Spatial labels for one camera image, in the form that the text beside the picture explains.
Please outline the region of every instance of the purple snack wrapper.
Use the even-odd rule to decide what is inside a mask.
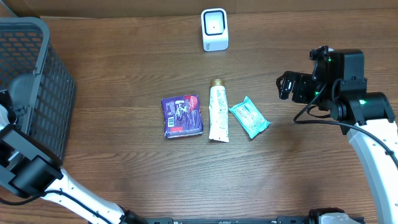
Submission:
[[[197,95],[162,99],[164,136],[177,138],[203,133],[200,102]]]

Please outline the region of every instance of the crate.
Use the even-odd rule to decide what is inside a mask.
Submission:
[[[8,89],[17,127],[61,161],[76,95],[75,81],[50,44],[44,21],[0,18],[0,90]]]

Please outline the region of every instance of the tissue packet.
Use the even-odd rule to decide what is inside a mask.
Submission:
[[[197,95],[162,99],[164,136],[177,138],[203,133],[200,102]]]
[[[229,111],[242,124],[251,139],[265,130],[271,123],[260,114],[260,111],[257,110],[256,106],[254,106],[253,102],[247,96],[242,103],[233,106]]]

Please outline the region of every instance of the gold cap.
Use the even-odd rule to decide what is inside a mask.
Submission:
[[[210,87],[213,87],[213,86],[224,86],[224,80],[221,80],[218,78],[211,80]]]

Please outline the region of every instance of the tabletop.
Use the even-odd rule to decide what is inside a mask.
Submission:
[[[336,126],[293,124],[304,105],[276,78],[311,73],[308,50],[361,49],[368,91],[398,110],[398,10],[228,15],[229,48],[204,52],[200,16],[47,21],[76,103],[64,167],[142,217],[275,218],[340,207],[377,223],[359,159]],[[229,143],[208,139],[210,80],[228,104],[250,97],[272,123],[253,140],[229,114]],[[204,132],[164,137],[162,98],[197,94]],[[4,189],[2,197],[20,200]],[[51,202],[0,206],[1,223],[86,223]]]

